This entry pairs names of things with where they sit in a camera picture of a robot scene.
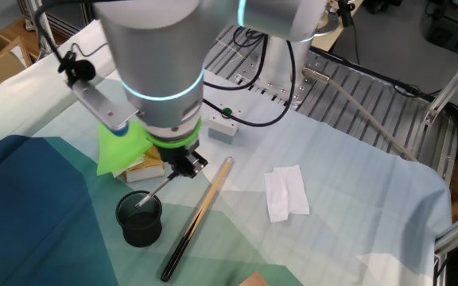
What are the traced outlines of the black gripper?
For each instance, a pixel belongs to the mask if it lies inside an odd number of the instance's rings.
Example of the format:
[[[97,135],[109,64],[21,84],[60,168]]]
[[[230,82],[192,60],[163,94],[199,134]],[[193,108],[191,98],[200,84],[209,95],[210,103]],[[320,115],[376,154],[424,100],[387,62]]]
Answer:
[[[208,165],[208,161],[196,152],[199,145],[198,140],[193,140],[182,146],[173,146],[171,143],[167,147],[158,147],[161,159],[171,164],[172,172],[168,175],[169,179],[178,176],[194,178]]]

